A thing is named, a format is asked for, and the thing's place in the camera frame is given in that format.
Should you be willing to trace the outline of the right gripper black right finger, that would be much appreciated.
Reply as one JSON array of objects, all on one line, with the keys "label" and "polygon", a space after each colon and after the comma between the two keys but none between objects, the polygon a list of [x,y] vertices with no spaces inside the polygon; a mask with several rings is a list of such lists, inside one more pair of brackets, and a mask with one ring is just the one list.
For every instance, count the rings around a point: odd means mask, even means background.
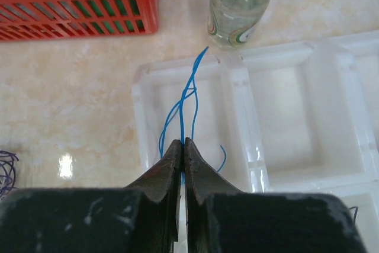
[{"label": "right gripper black right finger", "polygon": [[184,144],[189,252],[249,252],[245,214],[251,193],[216,172],[190,138]]}]

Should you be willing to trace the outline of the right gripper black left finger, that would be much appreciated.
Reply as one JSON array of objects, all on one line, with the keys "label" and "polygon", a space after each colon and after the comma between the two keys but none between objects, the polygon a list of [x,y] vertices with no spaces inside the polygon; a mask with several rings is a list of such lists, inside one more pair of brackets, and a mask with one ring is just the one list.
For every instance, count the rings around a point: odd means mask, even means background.
[{"label": "right gripper black left finger", "polygon": [[181,142],[173,140],[154,166],[123,188],[127,241],[177,241]]}]

